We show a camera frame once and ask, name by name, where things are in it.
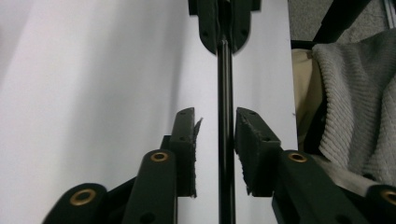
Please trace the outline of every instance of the metal rod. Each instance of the metal rod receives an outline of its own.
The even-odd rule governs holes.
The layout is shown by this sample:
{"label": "metal rod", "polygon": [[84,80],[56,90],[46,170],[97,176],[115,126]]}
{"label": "metal rod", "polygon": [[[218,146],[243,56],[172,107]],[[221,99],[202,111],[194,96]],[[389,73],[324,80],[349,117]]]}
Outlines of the metal rod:
{"label": "metal rod", "polygon": [[219,69],[219,223],[235,223],[233,170],[233,65],[229,42],[218,45]]}

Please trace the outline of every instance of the gray carpet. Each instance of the gray carpet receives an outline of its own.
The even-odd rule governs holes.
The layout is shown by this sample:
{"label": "gray carpet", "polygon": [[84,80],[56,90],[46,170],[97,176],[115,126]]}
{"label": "gray carpet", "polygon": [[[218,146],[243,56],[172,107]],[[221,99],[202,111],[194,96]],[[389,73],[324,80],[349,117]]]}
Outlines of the gray carpet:
{"label": "gray carpet", "polygon": [[[331,4],[332,0],[289,0],[291,39],[312,40]],[[360,41],[388,28],[383,0],[372,0],[338,42]]]}

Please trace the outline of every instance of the brass screw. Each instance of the brass screw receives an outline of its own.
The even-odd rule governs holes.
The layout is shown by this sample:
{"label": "brass screw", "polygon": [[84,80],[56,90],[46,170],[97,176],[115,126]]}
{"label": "brass screw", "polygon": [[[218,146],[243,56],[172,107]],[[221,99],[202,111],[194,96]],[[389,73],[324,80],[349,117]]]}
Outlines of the brass screw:
{"label": "brass screw", "polygon": [[152,161],[166,161],[168,160],[168,154],[164,152],[157,152],[152,154],[150,158]]}
{"label": "brass screw", "polygon": [[[78,196],[81,194],[88,193],[89,196],[84,199],[79,199]],[[81,206],[86,203],[90,203],[96,196],[96,191],[93,189],[82,189],[77,191],[73,196],[70,198],[70,203],[74,206]]]}
{"label": "brass screw", "polygon": [[308,159],[305,156],[301,155],[300,153],[296,153],[296,152],[290,153],[289,159],[291,159],[292,161],[297,161],[297,162],[308,161]]}
{"label": "brass screw", "polygon": [[381,196],[389,203],[396,205],[396,192],[390,189],[384,189],[381,191]]}

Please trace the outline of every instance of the gray knit fabric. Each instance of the gray knit fabric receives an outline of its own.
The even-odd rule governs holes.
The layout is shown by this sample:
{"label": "gray knit fabric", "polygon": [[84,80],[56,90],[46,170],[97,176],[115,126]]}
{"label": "gray knit fabric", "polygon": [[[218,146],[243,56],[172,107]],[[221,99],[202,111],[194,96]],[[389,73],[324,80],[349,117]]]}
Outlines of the gray knit fabric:
{"label": "gray knit fabric", "polygon": [[328,100],[319,150],[396,186],[396,29],[356,44],[316,45]]}

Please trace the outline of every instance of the white table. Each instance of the white table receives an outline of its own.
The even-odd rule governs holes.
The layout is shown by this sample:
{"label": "white table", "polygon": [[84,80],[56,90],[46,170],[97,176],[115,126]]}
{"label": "white table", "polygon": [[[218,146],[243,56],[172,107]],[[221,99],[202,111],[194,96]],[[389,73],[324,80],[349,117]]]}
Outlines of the white table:
{"label": "white table", "polygon": [[[287,0],[263,0],[233,59],[234,106],[260,113],[296,148]],[[204,118],[198,198],[179,223],[218,223],[217,59],[187,0],[0,2],[0,223],[40,223],[59,197],[134,177],[180,109]],[[235,160],[237,223],[276,223],[247,196]]]}

